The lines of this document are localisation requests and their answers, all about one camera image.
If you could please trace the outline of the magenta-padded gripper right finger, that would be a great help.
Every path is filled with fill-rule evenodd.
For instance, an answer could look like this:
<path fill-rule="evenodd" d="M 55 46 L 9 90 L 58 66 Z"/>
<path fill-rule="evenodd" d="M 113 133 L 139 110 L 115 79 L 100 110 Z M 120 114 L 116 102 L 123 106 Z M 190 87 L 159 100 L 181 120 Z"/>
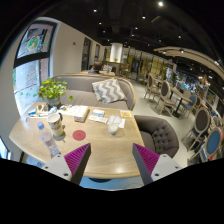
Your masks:
<path fill-rule="evenodd" d="M 169 155 L 158 155 L 136 143 L 133 144 L 132 154 L 145 185 L 182 169 Z"/>

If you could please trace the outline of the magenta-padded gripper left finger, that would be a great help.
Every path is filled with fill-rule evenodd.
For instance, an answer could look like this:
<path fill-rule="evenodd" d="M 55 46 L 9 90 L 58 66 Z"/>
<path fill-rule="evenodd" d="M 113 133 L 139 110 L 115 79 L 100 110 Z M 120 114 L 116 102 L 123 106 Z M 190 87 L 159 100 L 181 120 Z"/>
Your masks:
<path fill-rule="evenodd" d="M 79 185 L 90 155 L 91 144 L 88 143 L 66 155 L 56 155 L 42 169 Z"/>

